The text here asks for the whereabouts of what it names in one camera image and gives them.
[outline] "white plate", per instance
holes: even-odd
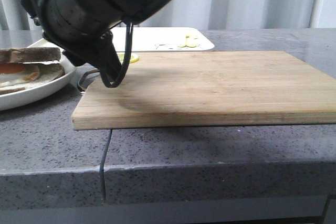
[[[56,45],[41,39],[29,47],[56,47]],[[60,63],[64,67],[64,76],[35,88],[0,95],[0,110],[8,110],[38,101],[63,88],[73,78],[76,67],[64,55],[61,55]]]
[[[126,28],[112,29],[113,44],[117,52],[125,51]],[[185,36],[191,35],[197,47],[179,47]],[[132,51],[207,51],[214,48],[200,31],[190,27],[134,27]]]

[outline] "fried egg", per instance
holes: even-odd
[[[0,88],[31,82],[39,78],[36,64],[3,63],[0,64]]]

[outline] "lemon slice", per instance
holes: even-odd
[[[123,52],[118,53],[118,58],[119,58],[121,63],[124,61],[124,56],[125,56],[125,53],[123,53]],[[139,55],[131,53],[130,63],[137,62],[138,60],[139,60]]]

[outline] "speckled countertop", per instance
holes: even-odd
[[[284,50],[336,77],[336,29],[202,32],[214,50]],[[38,31],[0,31],[0,48]],[[101,205],[107,130],[74,131],[75,87],[0,112],[0,209]],[[336,194],[336,125],[113,130],[108,204]]]

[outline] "wooden cutting board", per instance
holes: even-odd
[[[138,54],[119,87],[89,86],[74,129],[336,123],[336,79],[285,52]]]

